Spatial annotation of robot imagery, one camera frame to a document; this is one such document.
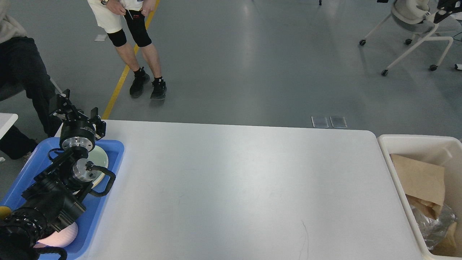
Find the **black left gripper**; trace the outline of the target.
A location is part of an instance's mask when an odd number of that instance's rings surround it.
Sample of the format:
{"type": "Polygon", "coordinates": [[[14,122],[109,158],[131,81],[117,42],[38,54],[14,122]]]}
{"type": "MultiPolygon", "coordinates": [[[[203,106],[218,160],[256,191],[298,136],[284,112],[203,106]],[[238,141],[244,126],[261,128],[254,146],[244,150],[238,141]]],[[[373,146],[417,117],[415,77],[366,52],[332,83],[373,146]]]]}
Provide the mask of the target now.
{"type": "Polygon", "coordinates": [[[95,141],[106,135],[106,122],[99,116],[99,109],[94,107],[90,118],[70,101],[70,90],[56,94],[50,100],[50,117],[63,121],[60,133],[60,148],[83,147],[88,152],[95,147],[95,141]]]}

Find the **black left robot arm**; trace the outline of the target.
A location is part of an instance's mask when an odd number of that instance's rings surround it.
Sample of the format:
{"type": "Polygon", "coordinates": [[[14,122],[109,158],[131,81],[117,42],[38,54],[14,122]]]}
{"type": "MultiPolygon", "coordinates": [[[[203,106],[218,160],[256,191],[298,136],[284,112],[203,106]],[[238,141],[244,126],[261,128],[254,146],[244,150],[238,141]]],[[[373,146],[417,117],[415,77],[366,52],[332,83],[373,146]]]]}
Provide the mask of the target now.
{"type": "Polygon", "coordinates": [[[105,136],[106,123],[93,108],[90,117],[74,106],[70,90],[56,95],[51,115],[62,122],[60,150],[51,165],[34,177],[22,193],[25,203],[1,220],[1,259],[37,260],[44,254],[67,258],[63,247],[36,248],[38,240],[74,224],[86,211],[87,195],[106,196],[116,175],[88,159],[97,140],[105,136]]]}

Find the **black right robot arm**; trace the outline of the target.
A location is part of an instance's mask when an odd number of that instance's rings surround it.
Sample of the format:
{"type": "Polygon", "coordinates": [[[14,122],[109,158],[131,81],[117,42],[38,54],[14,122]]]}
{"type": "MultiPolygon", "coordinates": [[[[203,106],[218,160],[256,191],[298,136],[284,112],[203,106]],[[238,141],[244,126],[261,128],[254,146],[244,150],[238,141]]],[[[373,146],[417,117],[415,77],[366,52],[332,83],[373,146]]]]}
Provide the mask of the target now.
{"type": "Polygon", "coordinates": [[[452,14],[462,11],[461,0],[438,0],[437,12],[435,13],[433,23],[437,24],[452,14]]]}

